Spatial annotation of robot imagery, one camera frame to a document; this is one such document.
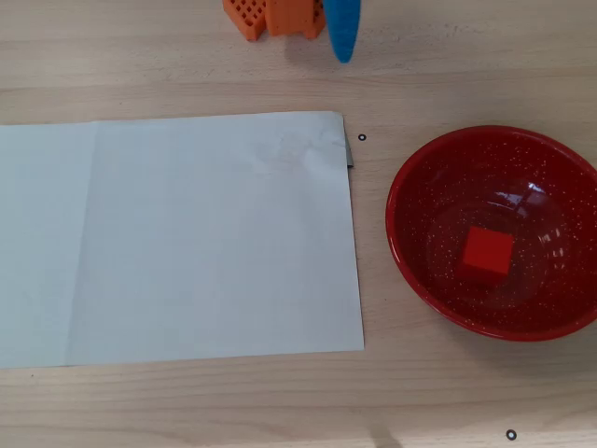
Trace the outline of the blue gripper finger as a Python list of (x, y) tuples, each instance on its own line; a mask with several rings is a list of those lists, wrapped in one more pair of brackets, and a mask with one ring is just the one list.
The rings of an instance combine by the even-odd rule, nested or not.
[(361, 1), (325, 0), (323, 7), (334, 54), (341, 63), (348, 63), (357, 39)]

